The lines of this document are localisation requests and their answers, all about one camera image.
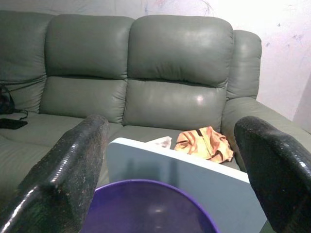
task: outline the sofa cushion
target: sofa cushion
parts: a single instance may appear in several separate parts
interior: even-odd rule
[[[231,25],[215,17],[145,16],[129,38],[131,78],[223,86],[233,52]]]
[[[141,126],[124,126],[121,130],[113,134],[109,141],[113,141],[118,137],[129,138],[132,140],[140,142],[148,142],[157,138],[170,136],[172,138],[171,149],[174,149],[176,146],[176,141],[178,135],[182,131],[179,130],[169,130],[169,129],[160,129],[160,128],[151,128],[151,127],[141,127]],[[240,170],[235,158],[231,162],[224,162],[222,165]]]
[[[0,209],[14,190],[49,147],[14,142],[0,135]]]
[[[235,30],[227,98],[252,97],[259,88],[261,39],[253,33]]]
[[[112,16],[53,18],[46,41],[49,77],[40,112],[69,117],[100,114],[121,123],[133,21]]]
[[[0,83],[8,85],[18,109],[39,110],[46,78],[44,42],[52,17],[0,11]]]
[[[20,116],[21,114],[6,115],[6,117],[14,119],[18,119]],[[66,131],[72,129],[83,119],[68,116],[33,114],[25,120],[28,122],[27,125],[17,130],[0,129],[0,135],[17,142],[52,147]],[[109,136],[121,128],[122,125],[120,124],[110,123]]]
[[[219,131],[232,53],[233,30],[222,19],[137,19],[129,37],[123,124]]]
[[[133,21],[113,16],[54,17],[47,32],[48,75],[124,79]]]
[[[220,131],[225,87],[129,80],[123,125]]]
[[[47,79],[40,112],[81,118],[100,114],[109,122],[121,123],[126,85],[125,80],[51,76]]]

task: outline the phone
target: phone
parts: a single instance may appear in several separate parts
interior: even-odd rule
[[[13,119],[7,119],[7,118],[0,119],[0,129],[17,130],[20,127],[23,127],[24,125],[27,125],[27,124],[28,122],[24,120],[13,120]]]

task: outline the purple basin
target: purple basin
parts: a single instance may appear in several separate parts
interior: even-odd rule
[[[151,180],[125,180],[96,189],[80,232],[219,233],[187,194]]]

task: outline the orange cloth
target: orange cloth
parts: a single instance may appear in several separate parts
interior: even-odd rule
[[[226,137],[214,131],[211,126],[180,133],[174,150],[219,164],[233,158],[233,151]]]

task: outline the white panel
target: white panel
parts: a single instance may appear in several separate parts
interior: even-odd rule
[[[112,141],[106,157],[110,182],[151,179],[180,188],[222,233],[259,233],[266,221],[244,172],[125,138]]]

